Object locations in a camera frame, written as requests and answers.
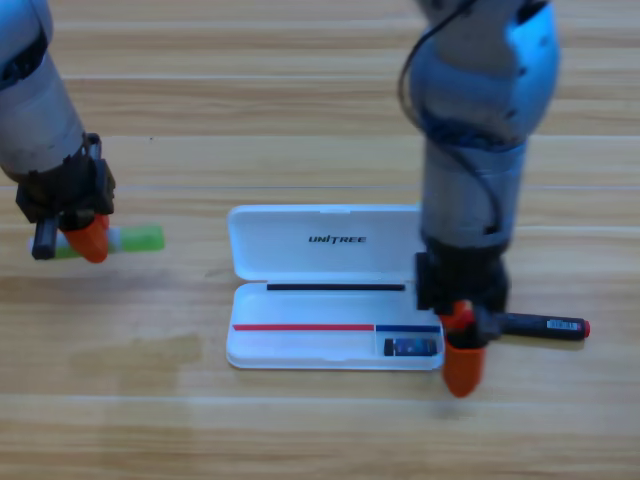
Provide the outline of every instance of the small black object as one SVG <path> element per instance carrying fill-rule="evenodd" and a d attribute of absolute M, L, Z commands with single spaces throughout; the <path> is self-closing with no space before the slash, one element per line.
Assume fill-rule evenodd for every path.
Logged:
<path fill-rule="evenodd" d="M 432 357 L 438 353 L 438 344 L 432 338 L 387 338 L 385 357 Z"/>
<path fill-rule="evenodd" d="M 58 222 L 55 217 L 43 218 L 36 223 L 31 255 L 36 260 L 50 260 L 56 256 Z"/>

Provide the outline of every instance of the marker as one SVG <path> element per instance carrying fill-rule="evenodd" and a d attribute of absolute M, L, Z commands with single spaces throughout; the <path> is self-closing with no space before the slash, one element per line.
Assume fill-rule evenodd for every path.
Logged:
<path fill-rule="evenodd" d="M 498 317 L 504 335 L 581 341 L 591 334 L 591 325 L 582 318 L 520 313 L 500 314 Z"/>
<path fill-rule="evenodd" d="M 164 232 L 162 227 L 142 226 L 142 227 L 110 227 L 107 231 L 109 240 L 109 253 L 138 253 L 157 252 L 164 249 Z M 28 251 L 33 247 L 33 237 L 29 239 Z M 56 256 L 55 259 L 80 258 L 65 238 L 64 234 L 58 232 L 56 235 Z"/>

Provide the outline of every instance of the unitree logo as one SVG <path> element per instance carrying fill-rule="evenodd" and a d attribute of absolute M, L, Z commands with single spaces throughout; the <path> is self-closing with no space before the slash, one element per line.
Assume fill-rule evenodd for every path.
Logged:
<path fill-rule="evenodd" d="M 335 245 L 336 243 L 365 243 L 367 237 L 334 237 L 327 235 L 326 237 L 309 237 L 309 243 L 329 243 Z"/>

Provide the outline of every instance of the wood grain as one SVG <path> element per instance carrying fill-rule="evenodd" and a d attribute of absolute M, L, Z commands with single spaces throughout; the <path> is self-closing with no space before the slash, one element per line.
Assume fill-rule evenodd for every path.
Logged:
<path fill-rule="evenodd" d="M 51 0 L 53 54 L 104 139 L 117 225 L 167 248 L 37 263 L 0 180 L 0 476 L 640 478 L 640 3 L 557 0 L 563 71 L 531 139 L 510 309 L 580 316 L 577 348 L 503 338 L 473 397 L 437 372 L 229 366 L 226 215 L 414 203 L 394 98 L 410 0 Z"/>

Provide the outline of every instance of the marker label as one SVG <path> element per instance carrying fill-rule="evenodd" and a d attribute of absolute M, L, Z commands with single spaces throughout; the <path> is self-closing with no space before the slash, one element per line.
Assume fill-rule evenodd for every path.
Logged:
<path fill-rule="evenodd" d="M 547 320 L 547 328 L 555 330 L 580 330 L 580 324 L 564 320 Z"/>

